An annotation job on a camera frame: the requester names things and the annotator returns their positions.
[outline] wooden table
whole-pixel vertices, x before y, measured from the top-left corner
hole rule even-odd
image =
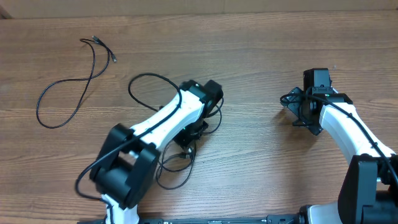
[[[46,129],[35,117],[50,83],[88,77],[92,53],[79,38],[97,35],[118,58],[94,79],[76,116]],[[106,52],[97,50],[96,71]],[[291,126],[279,97],[302,86],[302,72],[328,67],[333,85],[387,146],[398,145],[398,12],[303,12],[0,21],[0,223],[76,223],[102,218],[104,205],[79,198],[73,183],[108,131],[152,112],[127,93],[142,72],[175,83],[223,85],[220,129],[200,142],[192,178],[174,191],[154,184],[139,204],[150,217],[262,217],[337,199],[347,163],[328,133]],[[40,115],[59,124],[85,83],[59,84]],[[134,93],[150,105],[175,94],[155,78]],[[208,120],[218,122],[215,116]],[[178,184],[186,173],[165,175]],[[95,194],[85,180],[82,189]]]

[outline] wall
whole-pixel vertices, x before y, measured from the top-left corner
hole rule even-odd
[[[0,0],[13,18],[397,9],[398,0]]]

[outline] table surface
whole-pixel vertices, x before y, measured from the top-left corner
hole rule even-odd
[[[50,83],[88,77],[92,52],[79,38],[96,35],[118,58],[90,83],[64,127],[35,117]],[[96,71],[106,51],[95,47]],[[188,183],[174,191],[154,184],[139,204],[148,217],[263,217],[295,213],[337,199],[348,165],[326,132],[291,126],[279,97],[302,86],[302,72],[327,67],[373,133],[398,145],[398,11],[297,12],[207,16],[139,16],[0,21],[0,222],[76,223],[102,218],[104,205],[78,197],[77,175],[108,131],[153,114],[127,93],[142,72],[175,83],[222,84],[220,129],[200,141]],[[74,110],[85,83],[62,83],[44,96],[40,116],[56,125]],[[160,106],[175,90],[155,78],[133,86]],[[208,119],[210,126],[218,117]],[[164,175],[175,185],[187,173]],[[81,187],[96,191],[88,180]]]

